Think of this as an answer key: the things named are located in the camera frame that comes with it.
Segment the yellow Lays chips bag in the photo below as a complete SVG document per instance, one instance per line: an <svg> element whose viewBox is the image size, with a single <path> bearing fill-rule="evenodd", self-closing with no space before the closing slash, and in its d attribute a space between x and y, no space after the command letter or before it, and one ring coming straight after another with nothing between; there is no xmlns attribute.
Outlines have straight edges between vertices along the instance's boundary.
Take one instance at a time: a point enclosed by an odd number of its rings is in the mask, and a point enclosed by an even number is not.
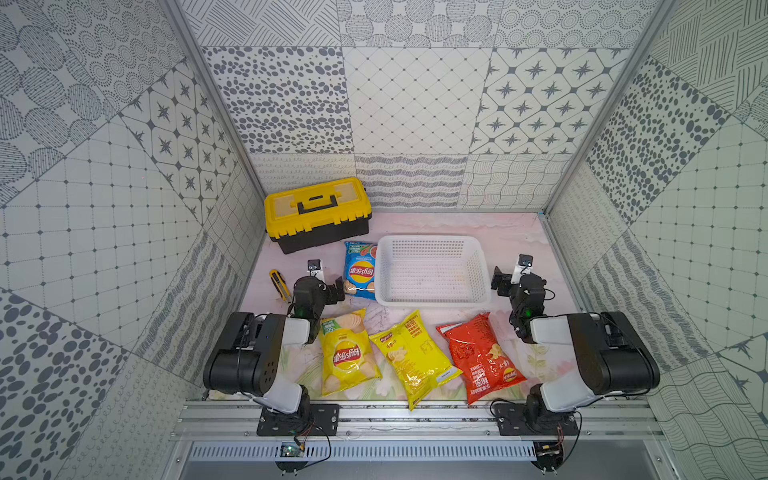
<svg viewBox="0 0 768 480"><path fill-rule="evenodd" d="M328 396L382 377L364 325L365 309L323 319L322 394Z"/></svg>

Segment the red chips bag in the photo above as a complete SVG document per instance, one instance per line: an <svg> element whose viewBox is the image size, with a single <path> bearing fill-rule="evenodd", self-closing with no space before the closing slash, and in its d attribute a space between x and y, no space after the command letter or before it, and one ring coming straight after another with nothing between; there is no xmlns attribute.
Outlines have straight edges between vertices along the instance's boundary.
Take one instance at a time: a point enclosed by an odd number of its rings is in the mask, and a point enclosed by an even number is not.
<svg viewBox="0 0 768 480"><path fill-rule="evenodd" d="M489 316L488 312L480 313L469 321L436 328L448 342L453 364L462 371L470 405L526 380L503 351Z"/></svg>

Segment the yellow chips bag orange print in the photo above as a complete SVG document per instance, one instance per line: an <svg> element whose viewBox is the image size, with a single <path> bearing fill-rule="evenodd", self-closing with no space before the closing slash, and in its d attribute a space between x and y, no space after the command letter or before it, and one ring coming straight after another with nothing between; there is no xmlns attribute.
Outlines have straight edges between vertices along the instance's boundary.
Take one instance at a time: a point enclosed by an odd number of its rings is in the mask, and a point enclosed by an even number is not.
<svg viewBox="0 0 768 480"><path fill-rule="evenodd" d="M433 390L463 374L431 338L418 310L370 339L393 367L411 411Z"/></svg>

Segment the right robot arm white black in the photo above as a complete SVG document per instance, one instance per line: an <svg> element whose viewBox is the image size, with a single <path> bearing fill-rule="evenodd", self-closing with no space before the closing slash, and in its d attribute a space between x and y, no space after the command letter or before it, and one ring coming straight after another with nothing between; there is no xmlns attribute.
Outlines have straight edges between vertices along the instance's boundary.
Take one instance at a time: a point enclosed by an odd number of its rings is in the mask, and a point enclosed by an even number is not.
<svg viewBox="0 0 768 480"><path fill-rule="evenodd" d="M660 368L624 313L547 315L545 303L553 296L531 266L525 257L513 273L495 268L491 289L509 299L509 323L520 340L569 347L576 367L530 389L523 411L528 425L564 424L582 407L605 398L645 395L659 385Z"/></svg>

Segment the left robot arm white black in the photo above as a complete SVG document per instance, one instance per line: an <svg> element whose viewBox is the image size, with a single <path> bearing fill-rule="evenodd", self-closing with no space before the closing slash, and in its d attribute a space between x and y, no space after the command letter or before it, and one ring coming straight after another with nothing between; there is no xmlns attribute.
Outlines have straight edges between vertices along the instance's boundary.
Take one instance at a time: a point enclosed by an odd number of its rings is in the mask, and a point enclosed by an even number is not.
<svg viewBox="0 0 768 480"><path fill-rule="evenodd" d="M203 367L204 386L243 394L272 413L307 419L309 394L278 373L281 351L285 345L313 343L324 308L344 299L341 278L327 284L305 276L295 283L286 314L232 313Z"/></svg>

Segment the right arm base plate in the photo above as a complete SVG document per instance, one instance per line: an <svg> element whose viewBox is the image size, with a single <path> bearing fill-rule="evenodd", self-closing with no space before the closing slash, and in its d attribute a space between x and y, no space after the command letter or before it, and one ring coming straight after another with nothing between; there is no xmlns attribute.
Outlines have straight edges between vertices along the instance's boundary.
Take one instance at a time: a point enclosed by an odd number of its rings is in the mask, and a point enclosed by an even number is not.
<svg viewBox="0 0 768 480"><path fill-rule="evenodd" d="M575 436L580 432L573 413L554 413L503 399L493 400L489 410L501 436Z"/></svg>

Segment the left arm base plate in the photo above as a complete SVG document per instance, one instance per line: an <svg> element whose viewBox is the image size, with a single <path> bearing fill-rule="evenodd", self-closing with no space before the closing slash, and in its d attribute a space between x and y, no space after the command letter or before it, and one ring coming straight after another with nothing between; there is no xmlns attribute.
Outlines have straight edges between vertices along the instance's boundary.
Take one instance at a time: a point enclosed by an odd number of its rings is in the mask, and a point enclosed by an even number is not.
<svg viewBox="0 0 768 480"><path fill-rule="evenodd" d="M293 437L306 435L333 437L337 433L339 404L310 403L296 413L285 414L263 409L256 435L259 437Z"/></svg>

